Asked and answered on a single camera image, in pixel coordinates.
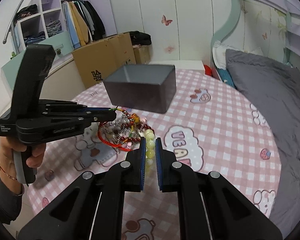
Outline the dark grey sleeve forearm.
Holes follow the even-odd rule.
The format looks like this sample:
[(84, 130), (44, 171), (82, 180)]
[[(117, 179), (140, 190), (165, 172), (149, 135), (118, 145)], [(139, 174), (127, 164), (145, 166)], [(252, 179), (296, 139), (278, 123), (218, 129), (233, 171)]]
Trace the dark grey sleeve forearm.
[(0, 223), (10, 224), (20, 215), (24, 186), (19, 193), (12, 192), (0, 179)]

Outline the person's left hand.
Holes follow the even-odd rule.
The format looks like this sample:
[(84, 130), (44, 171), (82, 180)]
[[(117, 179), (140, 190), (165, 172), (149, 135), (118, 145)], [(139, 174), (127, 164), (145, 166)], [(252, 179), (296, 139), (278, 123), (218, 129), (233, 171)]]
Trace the person's left hand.
[[(26, 161), (28, 167), (38, 168), (43, 162), (45, 150), (46, 144), (34, 146), (32, 156)], [(25, 152), (26, 146), (15, 138), (0, 137), (0, 179), (12, 192), (19, 193), (21, 183), (16, 180), (13, 151)]]

